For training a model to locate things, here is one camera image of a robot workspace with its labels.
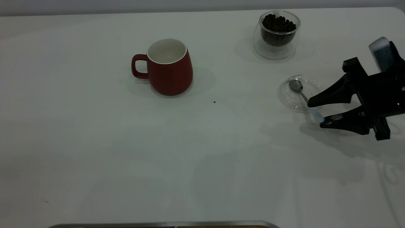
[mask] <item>white tabletop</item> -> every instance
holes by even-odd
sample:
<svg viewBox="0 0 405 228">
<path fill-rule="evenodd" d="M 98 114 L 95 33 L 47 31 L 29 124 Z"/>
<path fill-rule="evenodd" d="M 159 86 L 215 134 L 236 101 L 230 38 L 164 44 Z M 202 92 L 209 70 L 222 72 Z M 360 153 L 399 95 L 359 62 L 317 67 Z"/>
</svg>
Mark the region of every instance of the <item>white tabletop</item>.
<svg viewBox="0 0 405 228">
<path fill-rule="evenodd" d="M 252 51 L 262 11 L 0 18 L 0 226 L 262 220 L 281 228 L 405 226 L 405 115 L 391 139 L 321 129 L 277 87 L 325 88 L 381 36 L 405 57 L 395 8 L 293 9 L 301 43 L 279 61 Z M 194 81 L 165 97 L 133 55 L 187 44 Z M 145 69 L 145 64 L 138 65 Z M 325 116 L 359 105 L 326 105 Z"/>
</svg>

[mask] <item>metal spoon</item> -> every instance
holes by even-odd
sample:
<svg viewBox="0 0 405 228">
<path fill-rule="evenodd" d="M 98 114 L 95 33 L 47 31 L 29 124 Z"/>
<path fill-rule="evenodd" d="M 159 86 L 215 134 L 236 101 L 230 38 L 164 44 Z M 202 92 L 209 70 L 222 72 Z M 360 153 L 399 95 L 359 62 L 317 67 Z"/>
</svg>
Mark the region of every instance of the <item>metal spoon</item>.
<svg viewBox="0 0 405 228">
<path fill-rule="evenodd" d="M 300 80 L 298 80 L 298 79 L 291 80 L 289 82 L 289 86 L 292 91 L 301 94 L 301 96 L 304 98 L 305 102 L 308 104 L 308 98 L 302 93 L 303 84 L 300 82 Z M 319 113 L 317 108 L 309 108 L 309 111 L 312 113 L 312 115 L 314 116 L 315 120 L 318 123 L 322 123 L 325 121 L 325 118 Z"/>
</svg>

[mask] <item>spoon handle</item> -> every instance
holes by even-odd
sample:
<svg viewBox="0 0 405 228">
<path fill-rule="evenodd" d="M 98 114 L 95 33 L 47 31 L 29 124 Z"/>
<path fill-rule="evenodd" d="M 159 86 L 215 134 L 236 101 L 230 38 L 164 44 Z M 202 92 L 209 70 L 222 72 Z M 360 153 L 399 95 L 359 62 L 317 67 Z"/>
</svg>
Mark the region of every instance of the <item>spoon handle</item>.
<svg viewBox="0 0 405 228">
<path fill-rule="evenodd" d="M 308 98 L 302 92 L 300 92 L 300 94 L 308 104 Z M 309 111 L 312 113 L 318 123 L 323 123 L 325 121 L 325 118 L 319 113 L 317 108 L 309 108 Z"/>
</svg>

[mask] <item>clear plastic lid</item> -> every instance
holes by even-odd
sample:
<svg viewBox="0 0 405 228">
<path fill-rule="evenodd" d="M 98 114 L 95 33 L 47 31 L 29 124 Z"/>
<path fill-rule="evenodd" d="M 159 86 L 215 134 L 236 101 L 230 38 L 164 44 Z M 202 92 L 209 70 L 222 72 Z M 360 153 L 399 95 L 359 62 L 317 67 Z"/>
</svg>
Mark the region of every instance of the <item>clear plastic lid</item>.
<svg viewBox="0 0 405 228">
<path fill-rule="evenodd" d="M 290 81 L 292 80 L 301 81 L 303 85 L 302 93 L 308 99 L 322 92 L 321 84 L 309 76 L 296 75 L 288 78 L 278 89 L 278 97 L 282 104 L 297 112 L 308 112 L 309 110 L 305 100 L 299 93 L 294 92 L 290 88 Z"/>
</svg>

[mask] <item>white wall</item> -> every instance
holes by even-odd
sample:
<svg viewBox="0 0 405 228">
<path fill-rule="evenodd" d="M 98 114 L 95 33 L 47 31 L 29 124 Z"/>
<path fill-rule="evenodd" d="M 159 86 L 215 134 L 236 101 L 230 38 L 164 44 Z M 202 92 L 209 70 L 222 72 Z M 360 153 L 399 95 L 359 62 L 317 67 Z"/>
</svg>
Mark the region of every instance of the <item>white wall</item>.
<svg viewBox="0 0 405 228">
<path fill-rule="evenodd" d="M 0 0 L 0 15 L 398 6 L 404 0 Z"/>
</svg>

